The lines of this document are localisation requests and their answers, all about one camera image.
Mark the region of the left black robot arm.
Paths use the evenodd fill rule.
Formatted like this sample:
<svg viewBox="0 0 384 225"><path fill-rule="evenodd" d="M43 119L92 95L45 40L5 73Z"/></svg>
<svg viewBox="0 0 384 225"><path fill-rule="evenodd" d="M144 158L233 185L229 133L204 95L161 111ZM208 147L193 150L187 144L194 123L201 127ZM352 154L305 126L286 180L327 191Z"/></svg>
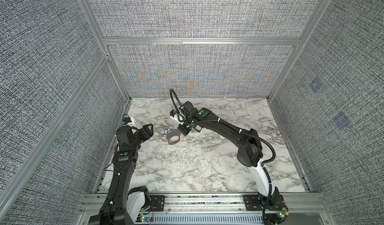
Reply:
<svg viewBox="0 0 384 225"><path fill-rule="evenodd" d="M116 130L119 149L113 157L113 178L106 199L97 215L91 216L89 225L133 225L150 197L144 188L129 192L141 144L154 135L153 124L138 129L129 125Z"/></svg>

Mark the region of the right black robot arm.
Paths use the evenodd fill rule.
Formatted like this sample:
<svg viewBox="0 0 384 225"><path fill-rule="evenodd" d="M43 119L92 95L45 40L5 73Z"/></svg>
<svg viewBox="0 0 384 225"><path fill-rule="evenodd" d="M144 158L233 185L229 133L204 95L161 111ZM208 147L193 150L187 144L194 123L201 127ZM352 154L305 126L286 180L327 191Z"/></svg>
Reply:
<svg viewBox="0 0 384 225"><path fill-rule="evenodd" d="M179 123L178 129L183 135L188 135L197 127L211 130L226 138L238 148L237 159L249 168L262 200L269 200L270 204L277 201L279 189L272 183L266 169L266 164L276 158L276 151L266 140L259 137L254 129L239 128L207 108L198 110L189 101L180 108L173 109L170 117Z"/></svg>

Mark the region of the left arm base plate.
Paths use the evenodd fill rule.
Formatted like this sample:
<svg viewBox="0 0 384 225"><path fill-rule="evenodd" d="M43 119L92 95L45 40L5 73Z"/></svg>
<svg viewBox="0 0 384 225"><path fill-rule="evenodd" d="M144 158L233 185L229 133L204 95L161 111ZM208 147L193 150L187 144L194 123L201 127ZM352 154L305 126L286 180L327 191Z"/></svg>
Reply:
<svg viewBox="0 0 384 225"><path fill-rule="evenodd" d="M149 202L144 205L144 212L163 212L165 207L165 196L164 195L150 195Z"/></svg>

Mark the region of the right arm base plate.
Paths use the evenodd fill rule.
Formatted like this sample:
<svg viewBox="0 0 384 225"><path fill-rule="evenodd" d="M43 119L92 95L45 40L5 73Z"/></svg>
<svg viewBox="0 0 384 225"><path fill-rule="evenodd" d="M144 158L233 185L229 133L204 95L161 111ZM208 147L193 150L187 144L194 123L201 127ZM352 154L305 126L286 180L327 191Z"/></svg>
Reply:
<svg viewBox="0 0 384 225"><path fill-rule="evenodd" d="M258 194L243 195L243 201L247 211L262 211L266 204L267 198L259 196ZM283 208L287 208L287 204L281 194L272 195L270 203L267 206L267 211L281 211Z"/></svg>

